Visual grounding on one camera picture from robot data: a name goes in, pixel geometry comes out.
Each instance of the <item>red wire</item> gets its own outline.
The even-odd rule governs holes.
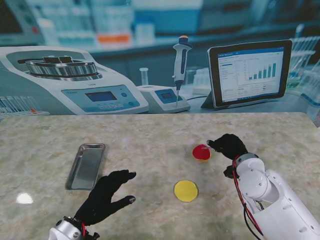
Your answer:
[[[82,225],[82,231],[83,231],[82,236],[86,236],[86,226],[83,222],[81,223],[81,225]]]
[[[244,201],[244,198],[242,196],[242,193],[240,191],[240,188],[239,188],[239,183],[238,183],[238,180],[237,180],[237,176],[236,176],[236,160],[237,158],[240,157],[240,156],[236,156],[235,159],[233,160],[233,163],[232,163],[232,167],[233,167],[233,170],[232,170],[232,173],[233,173],[233,180],[234,180],[234,185],[235,185],[235,188],[236,188],[236,191],[239,195],[239,198],[240,198],[240,201],[242,203],[242,205],[244,205],[246,202]],[[249,211],[248,207],[245,206],[245,210],[247,211],[247,213],[249,214],[249,217],[251,218],[253,224],[255,225],[255,227],[258,229],[258,231],[261,233],[261,230],[260,230],[260,227],[258,226],[254,216],[251,214],[251,212]]]

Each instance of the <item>black glove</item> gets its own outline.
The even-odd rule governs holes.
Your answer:
[[[248,153],[244,143],[234,134],[224,134],[215,141],[206,141],[206,144],[208,144],[216,152],[222,153],[225,157],[231,160],[235,160],[236,157]],[[228,166],[223,173],[227,178],[234,178],[232,165]]]
[[[94,186],[88,198],[76,212],[74,218],[86,226],[97,224],[118,210],[132,204],[136,198],[126,196],[111,203],[111,198],[122,184],[133,179],[137,174],[129,170],[113,171],[103,176]]]

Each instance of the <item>silver tray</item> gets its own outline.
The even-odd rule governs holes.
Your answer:
[[[84,143],[79,147],[65,183],[66,190],[90,191],[95,187],[105,149],[103,143]]]

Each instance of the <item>yellow disc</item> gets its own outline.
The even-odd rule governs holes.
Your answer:
[[[174,186],[175,196],[182,202],[191,202],[198,196],[198,189],[194,182],[182,180]]]

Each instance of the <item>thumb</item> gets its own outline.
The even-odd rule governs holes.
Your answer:
[[[213,148],[216,152],[221,153],[221,146],[220,144],[216,143],[215,141],[212,140],[207,140],[206,144],[209,145],[211,148]]]
[[[126,196],[119,201],[115,201],[109,204],[108,206],[108,215],[114,214],[120,209],[123,209],[124,207],[133,204],[136,201],[136,198],[134,196]]]

